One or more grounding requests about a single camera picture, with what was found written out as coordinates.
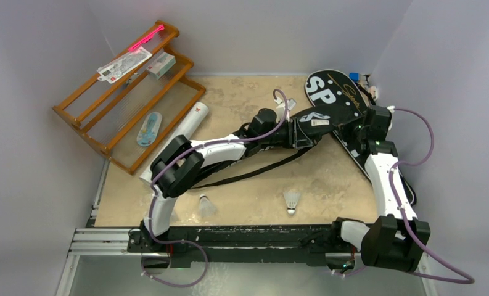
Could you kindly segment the black CROSSWAY racket bag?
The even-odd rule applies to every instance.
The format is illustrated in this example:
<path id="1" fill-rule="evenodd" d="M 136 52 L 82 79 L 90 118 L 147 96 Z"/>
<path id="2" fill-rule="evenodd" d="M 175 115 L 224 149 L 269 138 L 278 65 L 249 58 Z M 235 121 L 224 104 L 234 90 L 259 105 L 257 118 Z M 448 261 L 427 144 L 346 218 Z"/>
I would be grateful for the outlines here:
<path id="1" fill-rule="evenodd" d="M 210 175 L 217 173 L 231 165 L 237 163 L 236 160 L 223 161 L 220 164 L 212 164 L 201 169 L 199 175 L 194 180 L 194 188 L 200 189 L 205 187 L 220 186 L 229 184 L 243 179 L 251 178 L 256 175 L 273 170 L 277 167 L 289 163 L 317 145 L 325 134 L 330 134 L 333 131 L 339 130 L 339 127 L 347 123 L 362 119 L 366 114 L 367 108 L 358 110 L 354 106 L 347 105 L 316 105 L 304 109 L 295 115 L 291 115 L 289 120 L 286 120 L 273 134 L 262 138 L 258 141 L 247 142 L 244 144 L 245 152 L 239 160 L 244 160 L 253 155 L 272 149 L 281 147 L 285 149 L 296 149 L 297 152 L 293 155 L 280 160 L 276 163 L 264 166 L 250 173 L 245 173 L 239 176 L 222 179 L 217 182 L 199 185 L 201 181 Z"/>

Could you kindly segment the black SPORT racket bag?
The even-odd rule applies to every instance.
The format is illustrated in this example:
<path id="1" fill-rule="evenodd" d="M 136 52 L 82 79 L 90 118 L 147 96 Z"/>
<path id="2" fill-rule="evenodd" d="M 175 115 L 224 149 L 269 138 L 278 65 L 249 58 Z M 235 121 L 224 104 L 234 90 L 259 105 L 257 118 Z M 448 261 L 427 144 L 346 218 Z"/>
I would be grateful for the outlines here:
<path id="1" fill-rule="evenodd" d="M 364 112 L 368 107 L 376 105 L 376 91 L 369 92 L 361 83 L 355 83 L 347 74 L 340 70 L 324 69 L 311 73 L 304 85 L 305 94 L 309 102 L 313 106 L 331 105 L 339 103 L 349 107 L 353 107 L 354 115 L 359 115 L 359 112 Z M 356 165 L 360 168 L 363 174 L 369 179 L 364 163 L 367 155 L 353 155 L 348 149 L 337 132 L 332 133 L 335 138 L 341 143 L 343 148 L 348 152 Z M 400 179 L 403 183 L 408 202 L 413 206 L 417 202 L 417 195 L 409 182 L 405 180 L 402 173 Z"/>

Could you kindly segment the white shuttlecock tube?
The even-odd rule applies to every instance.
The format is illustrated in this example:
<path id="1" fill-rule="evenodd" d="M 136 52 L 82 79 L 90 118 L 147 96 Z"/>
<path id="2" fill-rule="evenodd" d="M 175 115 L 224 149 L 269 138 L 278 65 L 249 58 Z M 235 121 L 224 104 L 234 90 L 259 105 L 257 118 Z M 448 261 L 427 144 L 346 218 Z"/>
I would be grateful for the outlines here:
<path id="1" fill-rule="evenodd" d="M 196 102 L 194 106 L 190 109 L 188 114 L 183 118 L 178 127 L 175 128 L 175 130 L 167 137 L 166 141 L 160 146 L 161 149 L 157 154 L 160 154 L 162 150 L 167 145 L 169 145 L 171 140 L 176 136 L 183 135 L 187 139 L 190 139 L 190 137 L 194 134 L 194 132 L 208 115 L 208 113 L 209 109 L 204 103 Z"/>

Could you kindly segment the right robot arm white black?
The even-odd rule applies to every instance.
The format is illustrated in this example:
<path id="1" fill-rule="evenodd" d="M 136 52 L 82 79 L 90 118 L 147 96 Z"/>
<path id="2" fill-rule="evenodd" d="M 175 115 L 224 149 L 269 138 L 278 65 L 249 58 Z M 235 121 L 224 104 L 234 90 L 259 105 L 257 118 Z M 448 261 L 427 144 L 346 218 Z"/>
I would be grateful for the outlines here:
<path id="1" fill-rule="evenodd" d="M 389 109 L 373 106 L 363 118 L 342 125 L 336 133 L 348 153 L 368 177 L 377 202 L 377 219 L 368 226 L 353 220 L 340 220 L 331 231 L 329 243 L 338 251 L 353 245 L 366 266 L 415 271 L 423 254 L 413 237 L 427 243 L 429 224 L 419 221 L 407 200 L 395 144 L 386 139 L 392 122 Z"/>

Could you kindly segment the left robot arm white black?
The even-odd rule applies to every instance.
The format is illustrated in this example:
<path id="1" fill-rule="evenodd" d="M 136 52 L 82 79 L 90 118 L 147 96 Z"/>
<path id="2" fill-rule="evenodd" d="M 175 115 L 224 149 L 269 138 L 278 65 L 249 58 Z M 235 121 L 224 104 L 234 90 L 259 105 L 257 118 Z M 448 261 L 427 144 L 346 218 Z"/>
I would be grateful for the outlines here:
<path id="1" fill-rule="evenodd" d="M 151 252 L 166 246 L 172 211 L 181 195 L 195 185 L 233 164 L 270 148 L 295 149 L 296 153 L 250 173 L 211 183 L 230 184 L 248 179 L 285 165 L 307 153 L 326 134 L 331 116 L 315 107 L 294 116 L 283 111 L 263 108 L 237 131 L 209 141 L 191 141 L 174 137 L 150 165 L 150 187 L 153 191 L 147 216 L 141 223 L 142 243 Z"/>

